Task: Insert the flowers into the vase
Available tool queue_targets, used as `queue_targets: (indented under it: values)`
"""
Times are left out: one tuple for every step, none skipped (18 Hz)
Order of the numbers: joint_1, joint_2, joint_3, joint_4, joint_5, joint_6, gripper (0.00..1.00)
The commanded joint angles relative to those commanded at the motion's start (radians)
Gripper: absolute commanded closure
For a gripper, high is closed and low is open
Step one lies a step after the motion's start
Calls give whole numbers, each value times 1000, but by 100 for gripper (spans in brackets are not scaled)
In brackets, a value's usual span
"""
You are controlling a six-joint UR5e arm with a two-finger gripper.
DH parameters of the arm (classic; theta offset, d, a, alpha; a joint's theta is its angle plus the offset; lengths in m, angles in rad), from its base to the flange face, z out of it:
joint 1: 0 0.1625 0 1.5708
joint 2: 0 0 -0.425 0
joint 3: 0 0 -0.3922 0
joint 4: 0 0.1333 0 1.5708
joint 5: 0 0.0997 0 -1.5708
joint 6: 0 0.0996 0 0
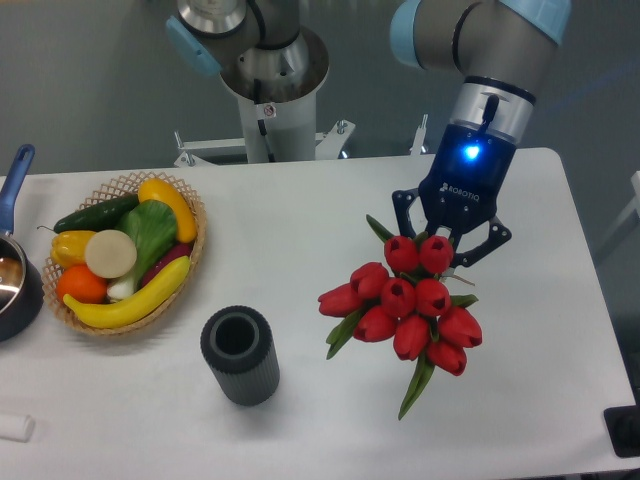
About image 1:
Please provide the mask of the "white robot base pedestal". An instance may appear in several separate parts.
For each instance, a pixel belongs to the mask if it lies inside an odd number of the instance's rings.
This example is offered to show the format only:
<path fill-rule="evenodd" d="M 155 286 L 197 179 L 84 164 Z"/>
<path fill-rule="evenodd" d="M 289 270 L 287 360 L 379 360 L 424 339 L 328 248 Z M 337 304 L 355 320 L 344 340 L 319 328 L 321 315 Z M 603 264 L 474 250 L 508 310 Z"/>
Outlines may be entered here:
<path fill-rule="evenodd" d="M 340 118 L 327 131 L 316 129 L 317 92 L 287 102 L 257 103 L 237 92 L 242 136 L 219 140 L 183 141 L 174 132 L 176 167 L 214 163 L 276 163 L 347 159 L 356 124 Z"/>

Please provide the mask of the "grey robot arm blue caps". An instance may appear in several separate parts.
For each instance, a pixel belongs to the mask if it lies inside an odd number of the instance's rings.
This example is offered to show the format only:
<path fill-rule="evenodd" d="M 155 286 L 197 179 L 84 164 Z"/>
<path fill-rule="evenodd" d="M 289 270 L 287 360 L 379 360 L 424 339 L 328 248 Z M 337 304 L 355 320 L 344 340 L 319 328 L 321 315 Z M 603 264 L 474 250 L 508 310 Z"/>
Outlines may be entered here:
<path fill-rule="evenodd" d="M 394 57 L 456 70 L 464 82 L 433 164 L 413 190 L 397 191 L 399 231 L 413 236 L 420 203 L 427 233 L 450 241 L 487 225 L 487 239 L 456 253 L 468 267 L 510 239 L 497 197 L 571 12 L 567 1 L 406 1 L 390 24 Z M 181 1 L 165 25 L 181 58 L 219 77 L 239 106 L 252 163 L 315 160 L 316 94 L 327 49 L 300 21 L 295 1 Z"/>

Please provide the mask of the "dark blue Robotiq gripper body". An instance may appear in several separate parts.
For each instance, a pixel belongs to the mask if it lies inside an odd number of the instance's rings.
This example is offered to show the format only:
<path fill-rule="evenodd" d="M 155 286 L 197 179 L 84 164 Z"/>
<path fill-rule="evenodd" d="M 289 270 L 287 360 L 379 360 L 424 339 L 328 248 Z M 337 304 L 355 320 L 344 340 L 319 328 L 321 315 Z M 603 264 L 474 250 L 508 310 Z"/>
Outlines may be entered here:
<path fill-rule="evenodd" d="M 506 140 L 448 125 L 418 187 L 426 231 L 434 234 L 447 228 L 459 238 L 492 219 L 515 151 Z"/>

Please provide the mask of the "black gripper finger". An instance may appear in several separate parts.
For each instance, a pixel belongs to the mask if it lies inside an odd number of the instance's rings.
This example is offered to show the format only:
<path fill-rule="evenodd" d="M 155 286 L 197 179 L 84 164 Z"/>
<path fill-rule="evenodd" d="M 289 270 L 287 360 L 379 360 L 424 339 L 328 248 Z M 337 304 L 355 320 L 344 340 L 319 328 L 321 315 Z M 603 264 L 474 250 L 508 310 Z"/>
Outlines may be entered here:
<path fill-rule="evenodd" d="M 428 230 L 426 211 L 417 188 L 394 191 L 392 203 L 402 236 L 415 238 Z"/>
<path fill-rule="evenodd" d="M 466 252 L 457 252 L 452 261 L 452 267 L 469 268 L 480 260 L 492 254 L 512 238 L 512 232 L 503 222 L 494 216 L 488 221 L 488 236 L 484 242 Z"/>

